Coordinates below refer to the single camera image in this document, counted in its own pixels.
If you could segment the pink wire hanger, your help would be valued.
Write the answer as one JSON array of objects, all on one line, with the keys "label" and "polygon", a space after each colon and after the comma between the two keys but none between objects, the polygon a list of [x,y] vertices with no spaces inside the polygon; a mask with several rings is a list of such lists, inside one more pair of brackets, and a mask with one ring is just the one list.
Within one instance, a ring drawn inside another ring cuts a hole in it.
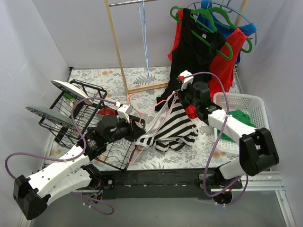
[{"label": "pink wire hanger", "polygon": [[[160,101],[158,104],[156,104],[155,106],[151,107],[150,109],[148,109],[144,112],[140,112],[140,111],[136,110],[135,108],[133,108],[139,114],[139,117],[140,117],[139,124],[141,124],[143,122],[144,114],[146,114],[153,108],[160,106],[160,104],[163,104],[163,107],[160,109],[158,114],[154,117],[153,121],[151,122],[150,126],[147,128],[146,133],[143,136],[140,136],[139,139],[135,140],[134,148],[131,151],[130,157],[128,158],[129,164],[131,164],[131,165],[134,164],[135,161],[137,160],[137,158],[141,155],[141,153],[145,149],[148,149],[150,146],[152,146],[152,144],[155,140],[156,133],[160,130],[160,127],[164,124],[164,121],[166,120],[168,115],[171,113],[173,105],[175,104],[177,99],[178,99],[178,93],[177,93],[177,91],[173,91],[172,94],[169,95],[167,99]],[[137,155],[137,157],[134,159],[134,161],[131,161],[132,156],[133,156],[134,152],[136,151],[136,149],[140,149],[140,148],[141,148],[141,150],[140,150],[139,154]]]}]

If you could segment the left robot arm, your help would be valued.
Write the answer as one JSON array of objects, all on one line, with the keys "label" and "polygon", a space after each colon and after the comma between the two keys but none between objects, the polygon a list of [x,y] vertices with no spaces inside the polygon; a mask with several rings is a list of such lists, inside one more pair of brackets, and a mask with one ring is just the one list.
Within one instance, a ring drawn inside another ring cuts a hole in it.
[{"label": "left robot arm", "polygon": [[37,218],[52,202],[76,189],[98,188],[102,174],[91,161],[105,152],[110,143],[121,139],[136,141],[145,134],[144,128],[145,121],[136,116],[130,115],[127,121],[105,115],[58,161],[30,176],[17,177],[13,198],[26,219]]}]

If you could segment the black white striped tank top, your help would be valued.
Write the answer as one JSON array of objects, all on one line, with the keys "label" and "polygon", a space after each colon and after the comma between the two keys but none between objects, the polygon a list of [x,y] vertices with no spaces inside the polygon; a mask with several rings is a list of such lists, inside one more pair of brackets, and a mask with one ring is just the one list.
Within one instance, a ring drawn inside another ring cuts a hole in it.
[{"label": "black white striped tank top", "polygon": [[160,130],[156,133],[151,147],[166,152],[168,149],[181,150],[185,145],[193,146],[198,128],[190,120],[182,104],[177,100]]}]

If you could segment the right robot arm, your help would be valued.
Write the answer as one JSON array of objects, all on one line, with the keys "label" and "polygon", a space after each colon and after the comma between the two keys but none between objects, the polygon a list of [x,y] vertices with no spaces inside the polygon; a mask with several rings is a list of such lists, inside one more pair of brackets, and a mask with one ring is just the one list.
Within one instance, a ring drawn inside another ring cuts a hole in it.
[{"label": "right robot arm", "polygon": [[179,97],[183,104],[195,107],[199,120],[219,129],[239,145],[239,158],[223,164],[205,180],[206,185],[227,187],[232,179],[255,176],[279,163],[279,156],[271,132],[245,125],[227,114],[211,101],[210,89],[205,82],[180,82]]}]

